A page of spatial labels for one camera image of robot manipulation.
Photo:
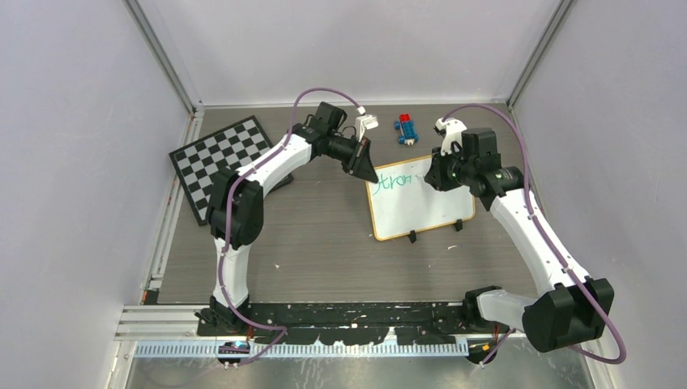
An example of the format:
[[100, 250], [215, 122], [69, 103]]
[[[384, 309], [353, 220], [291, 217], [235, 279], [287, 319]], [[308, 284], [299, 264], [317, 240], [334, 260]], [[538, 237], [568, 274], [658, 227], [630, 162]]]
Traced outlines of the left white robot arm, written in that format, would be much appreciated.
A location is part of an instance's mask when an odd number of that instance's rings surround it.
[[376, 116], [359, 107], [355, 132], [339, 128], [347, 118], [339, 107], [322, 102], [304, 122], [291, 126], [280, 142], [256, 161], [237, 170], [221, 169], [212, 180], [207, 222], [214, 238], [216, 283], [209, 310], [211, 322], [231, 336], [249, 322], [247, 268], [250, 248], [262, 232], [264, 199], [294, 170], [319, 156], [340, 161], [342, 170], [367, 182], [378, 182], [370, 158], [367, 130], [378, 126]]

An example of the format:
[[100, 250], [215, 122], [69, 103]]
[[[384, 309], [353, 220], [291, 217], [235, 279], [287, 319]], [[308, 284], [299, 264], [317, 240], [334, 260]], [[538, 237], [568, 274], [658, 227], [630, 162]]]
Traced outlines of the yellow framed whiteboard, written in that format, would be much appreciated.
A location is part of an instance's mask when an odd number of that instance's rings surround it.
[[380, 242], [465, 222], [476, 214], [466, 186], [441, 192], [416, 175], [425, 175], [431, 157], [422, 156], [375, 168], [378, 183], [366, 184], [373, 236]]

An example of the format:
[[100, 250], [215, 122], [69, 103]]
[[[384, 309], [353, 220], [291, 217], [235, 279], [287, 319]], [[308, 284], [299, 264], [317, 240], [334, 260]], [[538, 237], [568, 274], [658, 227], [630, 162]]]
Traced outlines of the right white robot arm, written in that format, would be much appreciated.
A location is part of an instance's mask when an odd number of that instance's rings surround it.
[[495, 132], [448, 125], [434, 130], [442, 144], [432, 150], [425, 182], [441, 192], [467, 187], [508, 233], [539, 294], [524, 297], [495, 285], [468, 291], [465, 327], [479, 333], [500, 323], [523, 332], [542, 353], [599, 339], [608, 327], [604, 316], [614, 299], [612, 286], [584, 270], [573, 272], [576, 261], [555, 246], [555, 235], [536, 209], [523, 173], [516, 166], [502, 166]]

